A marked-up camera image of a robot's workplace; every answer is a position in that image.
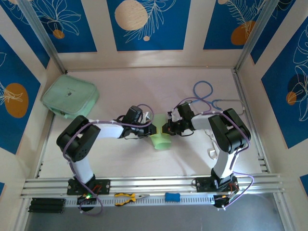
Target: blue cable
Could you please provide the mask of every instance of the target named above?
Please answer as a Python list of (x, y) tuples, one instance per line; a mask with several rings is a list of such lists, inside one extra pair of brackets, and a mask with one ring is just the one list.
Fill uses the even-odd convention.
[[(204, 96), (204, 97), (200, 97), (200, 96), (197, 94), (197, 92), (196, 92), (196, 87), (197, 87), (198, 84), (200, 84), (200, 83), (206, 83), (206, 84), (211, 88), (211, 92), (210, 92), (209, 94), (207, 94), (206, 96)], [(203, 99), (204, 101), (206, 101), (207, 103), (209, 103), (210, 105), (212, 105), (212, 107), (215, 108), (215, 109), (217, 109), (217, 110), (222, 110), (220, 107), (217, 107), (217, 106), (214, 105), (215, 102), (222, 101), (221, 99), (213, 100), (213, 101), (207, 101), (207, 100), (205, 100), (207, 97), (209, 97), (211, 94), (213, 94), (214, 89), (213, 89), (212, 84), (210, 84), (210, 83), (207, 82), (207, 81), (201, 80), (201, 81), (195, 83), (195, 85), (193, 86), (193, 89), (192, 89), (192, 90), (193, 90), (193, 94), (195, 95), (195, 97), (200, 98), (200, 99)], [(198, 101), (200, 101), (200, 100), (199, 100), (199, 99), (198, 99), (198, 100), (194, 100), (194, 101), (192, 101), (192, 103), (196, 103), (196, 102), (198, 102)]]

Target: orange circle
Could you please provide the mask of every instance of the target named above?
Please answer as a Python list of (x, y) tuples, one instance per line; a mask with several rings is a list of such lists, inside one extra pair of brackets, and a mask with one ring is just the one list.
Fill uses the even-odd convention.
[(231, 42), (233, 45), (240, 46), (244, 45), (250, 35), (250, 32), (254, 28), (256, 22), (249, 21), (245, 25), (240, 25), (232, 32)]
[(53, 34), (53, 36), (55, 36), (57, 39), (63, 39), (64, 36), (65, 36), (65, 34), (63, 33), (63, 31), (58, 30), (58, 29), (54, 30), (54, 31), (52, 32), (52, 34)]
[(4, 90), (4, 94), (7, 96), (4, 101), (7, 112), (15, 118), (24, 117), (29, 105), (28, 93), (24, 86), (19, 83), (11, 83)]
[(286, 100), (288, 104), (294, 105), (296, 103), (296, 94), (293, 91), (289, 92), (287, 94)]

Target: green cup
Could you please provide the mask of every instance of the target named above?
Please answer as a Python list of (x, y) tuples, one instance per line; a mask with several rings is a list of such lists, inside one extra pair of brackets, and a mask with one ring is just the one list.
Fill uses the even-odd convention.
[(170, 135), (162, 133), (162, 126), (167, 122), (165, 114), (155, 114), (153, 125), (156, 126), (157, 133), (150, 136), (154, 148), (157, 150), (164, 150), (171, 147)]

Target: yellow-handled pliers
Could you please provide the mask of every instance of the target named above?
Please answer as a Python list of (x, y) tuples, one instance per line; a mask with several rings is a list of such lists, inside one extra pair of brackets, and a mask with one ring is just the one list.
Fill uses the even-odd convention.
[(141, 199), (141, 198), (144, 198), (144, 197), (147, 197), (149, 196), (149, 194), (128, 194), (128, 193), (116, 193), (115, 196), (128, 196), (130, 197), (127, 201), (123, 202), (123, 203), (116, 203), (115, 206), (123, 206), (123, 205), (126, 205), (130, 202), (136, 202), (137, 199)]

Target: enclosure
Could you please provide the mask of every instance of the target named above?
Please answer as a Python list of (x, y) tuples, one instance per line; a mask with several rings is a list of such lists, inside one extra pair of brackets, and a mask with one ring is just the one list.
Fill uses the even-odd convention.
[[(0, 0), (0, 20), (1, 230), (307, 229), (306, 0)], [(167, 115), (196, 96), (212, 110), (233, 108), (251, 133), (234, 171), (255, 183), (226, 211), (196, 191), (192, 180), (217, 162), (204, 130), (172, 136), (166, 150), (150, 138), (98, 139), (88, 158), (110, 194), (97, 218), (80, 214), (56, 144), (72, 120), (42, 103), (62, 74), (97, 87), (93, 120), (142, 103)], [(238, 179), (243, 192), (251, 180)], [(150, 196), (118, 208), (122, 191)], [(181, 202), (165, 203), (166, 192)], [(66, 199), (64, 213), (29, 213), (38, 197)]]

